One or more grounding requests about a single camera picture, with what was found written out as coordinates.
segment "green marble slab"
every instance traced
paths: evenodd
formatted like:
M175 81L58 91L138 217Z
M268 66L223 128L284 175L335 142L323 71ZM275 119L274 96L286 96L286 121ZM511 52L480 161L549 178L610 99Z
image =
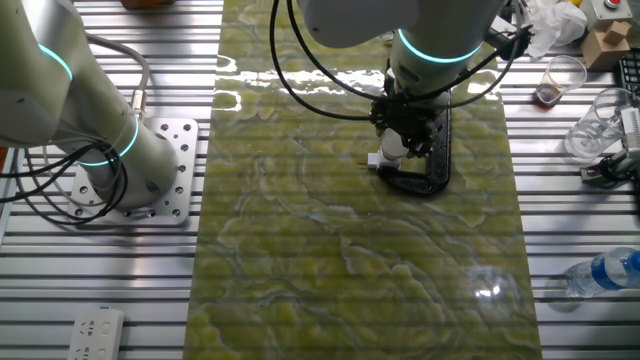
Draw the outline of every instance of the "green marble slab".
M540 359L499 94L454 111L442 195L399 193L358 164L379 146L371 124L322 118L286 94L271 4L225 1L184 358ZM312 70L284 14L278 52L296 90L367 113ZM379 91L382 39L309 42L340 78ZM460 85L454 101L495 77Z

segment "black bracket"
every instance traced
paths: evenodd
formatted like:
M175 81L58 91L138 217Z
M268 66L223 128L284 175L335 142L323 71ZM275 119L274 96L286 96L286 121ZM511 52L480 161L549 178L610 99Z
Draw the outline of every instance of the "black bracket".
M434 195L444 190L451 178L451 110L443 112L434 121L440 129L431 144L426 159L426 173L413 173L380 167L378 176L387 183L415 195Z

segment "blue bottle label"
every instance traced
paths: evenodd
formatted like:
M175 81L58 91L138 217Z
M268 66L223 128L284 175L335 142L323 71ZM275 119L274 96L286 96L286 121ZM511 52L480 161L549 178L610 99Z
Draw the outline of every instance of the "blue bottle label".
M624 286L614 283L613 280L607 276L604 268L604 254L596 256L591 262L591 275L593 275L593 279L598 285L602 286L603 289L620 290L625 288Z

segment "bottle cap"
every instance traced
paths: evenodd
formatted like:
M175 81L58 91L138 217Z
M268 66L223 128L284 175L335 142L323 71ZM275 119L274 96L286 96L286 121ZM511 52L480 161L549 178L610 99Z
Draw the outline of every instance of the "bottle cap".
M640 251L636 251L631 254L631 266L637 271L640 271Z

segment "orange object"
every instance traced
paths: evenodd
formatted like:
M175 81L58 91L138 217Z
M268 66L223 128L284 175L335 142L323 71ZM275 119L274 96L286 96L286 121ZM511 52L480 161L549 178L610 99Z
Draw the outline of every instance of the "orange object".
M120 0L127 10L153 7L157 5L173 4L176 0Z
M7 148L0 147L0 171L4 169L4 162L7 159Z

